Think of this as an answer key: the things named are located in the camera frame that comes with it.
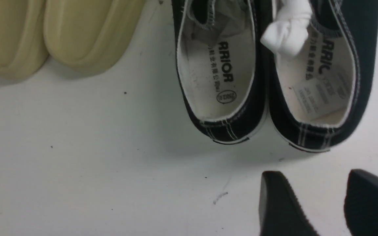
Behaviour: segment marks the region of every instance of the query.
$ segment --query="beige shoe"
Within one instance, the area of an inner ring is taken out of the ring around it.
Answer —
[[[48,51],[74,70],[102,73],[125,52],[143,5],[144,0],[48,0]]]
[[[0,0],[0,76],[24,79],[45,62],[44,11],[45,0]]]

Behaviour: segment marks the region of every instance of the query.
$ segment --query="shoe lining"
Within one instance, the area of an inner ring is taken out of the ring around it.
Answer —
[[[339,127],[353,94],[353,56],[344,37],[327,38],[312,27],[308,31],[309,39],[296,58],[277,56],[282,92],[297,121]]]
[[[196,26],[187,16],[184,19],[178,71],[186,99],[200,120],[230,118],[246,100],[255,71],[251,10],[249,15],[242,33],[220,38],[213,47],[192,39]]]

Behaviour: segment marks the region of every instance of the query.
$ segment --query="shoe pair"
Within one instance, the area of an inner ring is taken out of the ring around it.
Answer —
[[[303,151],[328,151],[359,124],[372,86],[378,0],[172,5],[184,102],[214,142],[248,140],[268,104],[278,133]]]
[[[0,76],[22,79],[51,54],[83,73],[123,55],[144,0],[0,0]]]
[[[378,236],[378,176],[351,170],[344,202],[346,225],[353,236]],[[283,173],[262,174],[259,202],[261,236],[319,236]]]

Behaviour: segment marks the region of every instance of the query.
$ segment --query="white floor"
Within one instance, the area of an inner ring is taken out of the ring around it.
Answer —
[[[285,173],[322,236],[350,235],[348,173],[378,175],[378,54],[366,115],[343,145],[306,155],[268,121],[254,140],[221,146],[186,114],[170,4],[147,1],[102,75],[49,60],[27,81],[0,79],[0,236],[258,236],[264,170]]]

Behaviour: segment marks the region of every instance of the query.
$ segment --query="black shoe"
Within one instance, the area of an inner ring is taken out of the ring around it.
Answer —
[[[378,176],[364,170],[349,173],[344,213],[353,236],[378,236]]]
[[[206,0],[172,0],[186,109],[195,127],[221,144],[248,140],[266,117],[263,47],[257,9],[248,2],[212,7]]]
[[[263,0],[261,7],[277,12],[282,6],[276,1]],[[270,53],[275,62],[270,67],[272,121],[291,146],[329,151],[353,133],[366,109],[375,64],[378,0],[311,0],[303,9],[284,7],[263,39],[275,53]],[[291,17],[284,21],[287,12]],[[272,18],[264,20],[271,23]]]
[[[262,174],[259,220],[261,236],[318,236],[279,171]]]

